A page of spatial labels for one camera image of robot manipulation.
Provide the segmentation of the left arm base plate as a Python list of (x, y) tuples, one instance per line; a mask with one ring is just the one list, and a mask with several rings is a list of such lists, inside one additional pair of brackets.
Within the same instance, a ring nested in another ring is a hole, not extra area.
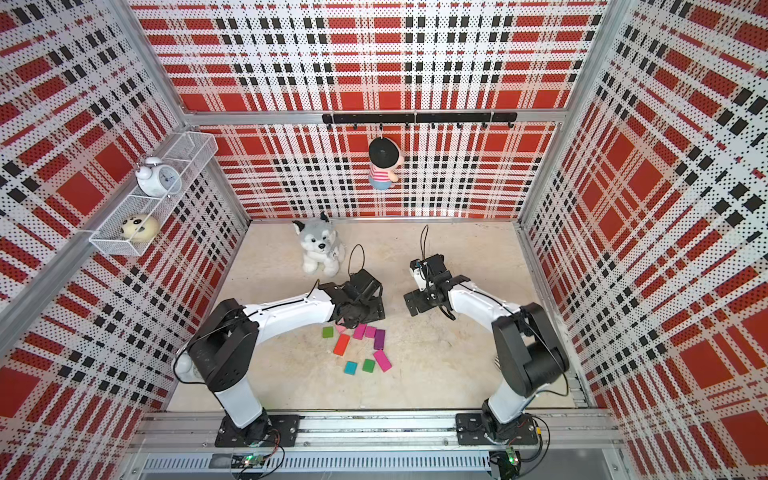
[(214, 442), (218, 448), (282, 446), (293, 447), (299, 431), (299, 415), (269, 415), (266, 410), (246, 427), (237, 427), (226, 415)]

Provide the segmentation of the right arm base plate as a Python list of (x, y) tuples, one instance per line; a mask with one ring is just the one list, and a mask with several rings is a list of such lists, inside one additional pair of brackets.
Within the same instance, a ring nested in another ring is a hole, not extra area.
[(462, 446), (535, 446), (539, 443), (534, 419), (525, 413), (507, 423), (497, 422), (487, 412), (460, 413), (455, 416), (455, 426)]

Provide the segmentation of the purple block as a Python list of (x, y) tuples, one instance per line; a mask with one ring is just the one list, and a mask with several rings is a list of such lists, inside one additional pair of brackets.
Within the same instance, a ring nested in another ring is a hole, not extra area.
[(376, 351), (381, 351), (381, 350), (384, 349), (385, 337), (386, 337), (386, 331), (385, 330), (378, 329), (375, 332), (375, 335), (374, 335), (374, 349)]

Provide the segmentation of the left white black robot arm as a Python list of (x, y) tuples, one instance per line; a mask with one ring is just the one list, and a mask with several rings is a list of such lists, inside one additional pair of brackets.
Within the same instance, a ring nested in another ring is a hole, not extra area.
[(239, 430), (262, 428), (268, 414), (247, 373), (260, 344), (309, 325), (355, 329), (385, 318), (383, 284), (361, 269), (342, 283), (315, 283), (307, 293), (265, 304), (220, 302), (181, 347), (173, 373), (182, 384), (202, 384)]

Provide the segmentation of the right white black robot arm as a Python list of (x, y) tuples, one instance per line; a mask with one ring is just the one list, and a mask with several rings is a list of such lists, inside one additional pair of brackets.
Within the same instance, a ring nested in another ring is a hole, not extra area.
[(488, 435), (499, 438), (570, 368), (553, 322), (537, 303), (509, 303), (482, 290), (468, 277), (453, 275), (442, 254), (415, 259), (409, 268), (417, 284), (404, 295), (411, 315), (438, 309), (454, 320), (460, 314), (492, 334), (502, 382), (484, 401), (481, 421)]

